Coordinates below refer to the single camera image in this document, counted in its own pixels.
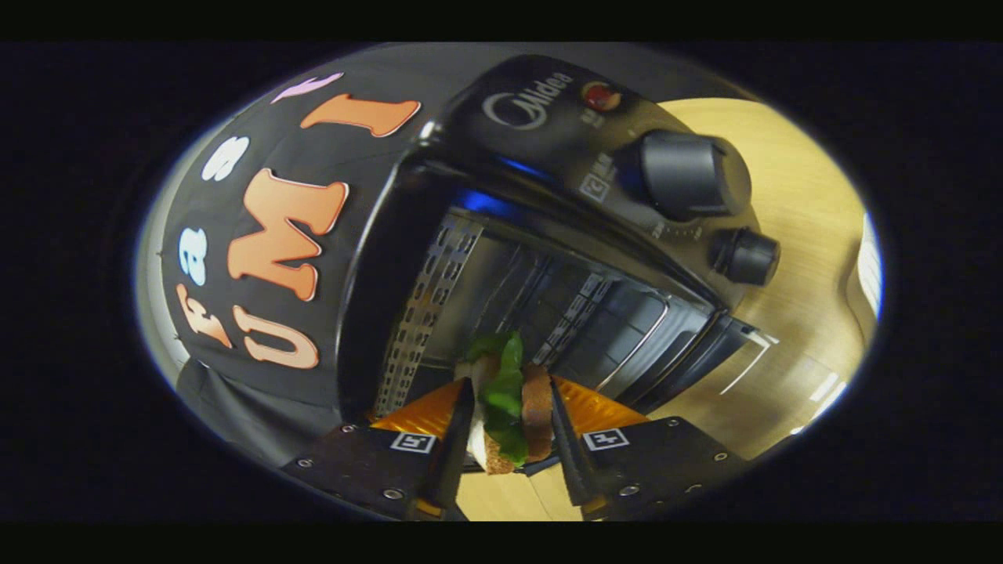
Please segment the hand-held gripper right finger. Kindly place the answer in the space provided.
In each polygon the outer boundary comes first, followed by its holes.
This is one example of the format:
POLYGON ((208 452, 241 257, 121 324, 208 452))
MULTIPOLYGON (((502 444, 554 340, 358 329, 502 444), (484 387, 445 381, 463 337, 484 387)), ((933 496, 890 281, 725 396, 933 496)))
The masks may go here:
POLYGON ((650 420, 565 378, 551 382, 556 453, 585 521, 667 516, 748 470, 738 452, 678 415, 650 420))

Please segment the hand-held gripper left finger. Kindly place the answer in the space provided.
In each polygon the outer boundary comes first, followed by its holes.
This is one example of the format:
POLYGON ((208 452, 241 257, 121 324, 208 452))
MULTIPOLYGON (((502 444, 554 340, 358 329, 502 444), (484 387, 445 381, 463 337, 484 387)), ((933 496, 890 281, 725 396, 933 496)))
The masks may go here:
POLYGON ((459 379, 371 425, 341 425, 283 465, 292 479, 382 520, 462 521, 456 495, 476 406, 459 379))

